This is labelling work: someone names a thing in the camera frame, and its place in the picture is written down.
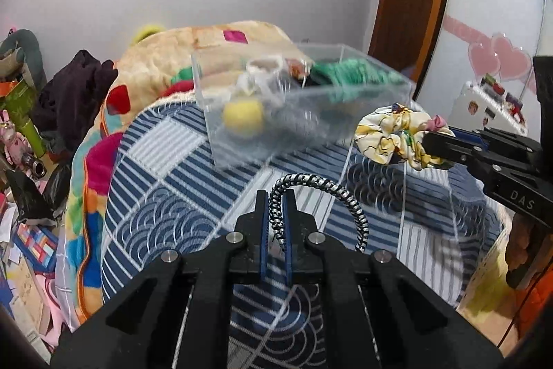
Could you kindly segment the person's right hand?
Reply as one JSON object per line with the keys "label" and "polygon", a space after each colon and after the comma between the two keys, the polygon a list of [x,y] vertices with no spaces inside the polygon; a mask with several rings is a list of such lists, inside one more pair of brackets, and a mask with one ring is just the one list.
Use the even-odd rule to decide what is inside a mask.
{"label": "person's right hand", "polygon": [[532,218],[516,213],[505,251],[506,282],[513,289],[529,287],[552,258],[552,233]]}

